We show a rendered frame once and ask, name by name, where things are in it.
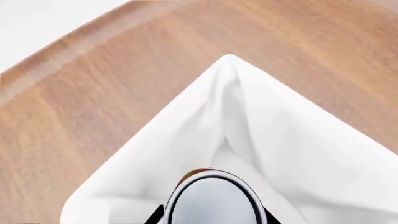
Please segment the white tablecloth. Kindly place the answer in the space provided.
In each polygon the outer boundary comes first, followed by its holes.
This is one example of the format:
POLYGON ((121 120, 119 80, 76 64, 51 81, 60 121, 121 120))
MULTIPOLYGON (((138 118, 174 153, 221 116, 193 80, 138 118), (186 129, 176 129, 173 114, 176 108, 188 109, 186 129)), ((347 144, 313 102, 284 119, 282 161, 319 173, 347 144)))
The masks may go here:
POLYGON ((200 168, 243 179, 281 224, 398 224, 398 155, 235 55, 91 175, 60 224, 144 224, 200 168))

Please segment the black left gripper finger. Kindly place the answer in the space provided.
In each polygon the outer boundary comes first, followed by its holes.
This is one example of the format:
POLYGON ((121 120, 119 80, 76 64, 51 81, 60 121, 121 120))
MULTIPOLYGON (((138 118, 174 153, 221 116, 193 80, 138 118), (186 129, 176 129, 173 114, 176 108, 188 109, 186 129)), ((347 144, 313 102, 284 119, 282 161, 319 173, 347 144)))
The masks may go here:
POLYGON ((159 205, 144 224, 160 224, 164 216, 164 205, 159 205))

